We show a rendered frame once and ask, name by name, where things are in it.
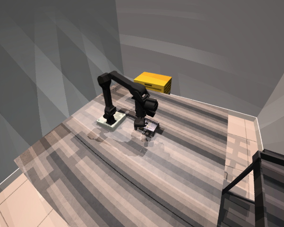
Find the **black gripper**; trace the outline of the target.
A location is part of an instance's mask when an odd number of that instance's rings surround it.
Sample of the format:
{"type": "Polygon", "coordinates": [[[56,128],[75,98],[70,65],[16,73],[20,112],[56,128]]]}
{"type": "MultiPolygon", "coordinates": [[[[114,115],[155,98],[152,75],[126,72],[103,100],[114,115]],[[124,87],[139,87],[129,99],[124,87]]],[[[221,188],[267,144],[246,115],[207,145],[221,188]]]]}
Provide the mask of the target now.
{"type": "Polygon", "coordinates": [[[136,119],[134,121],[134,127],[141,127],[144,128],[145,127],[145,120],[144,119],[144,113],[145,113],[145,108],[142,109],[138,109],[135,107],[135,111],[136,111],[136,119]]]}

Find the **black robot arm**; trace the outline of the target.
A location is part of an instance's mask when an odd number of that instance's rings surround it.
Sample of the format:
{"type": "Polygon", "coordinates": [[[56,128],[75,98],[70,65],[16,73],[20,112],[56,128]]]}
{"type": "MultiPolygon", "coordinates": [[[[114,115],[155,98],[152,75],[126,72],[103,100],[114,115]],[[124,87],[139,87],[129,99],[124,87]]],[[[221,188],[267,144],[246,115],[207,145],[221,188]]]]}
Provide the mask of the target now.
{"type": "Polygon", "coordinates": [[[144,116],[148,115],[154,117],[158,108],[157,99],[149,98],[150,94],[144,85],[132,82],[117,71],[112,71],[110,73],[102,74],[97,78],[99,85],[103,89],[105,101],[103,118],[107,120],[106,124],[112,126],[116,122],[113,116],[116,113],[116,107],[112,104],[112,96],[110,92],[111,79],[129,90],[129,92],[133,95],[131,99],[135,100],[135,107],[138,109],[145,108],[144,116]],[[143,96],[143,94],[145,95],[143,96]]]}

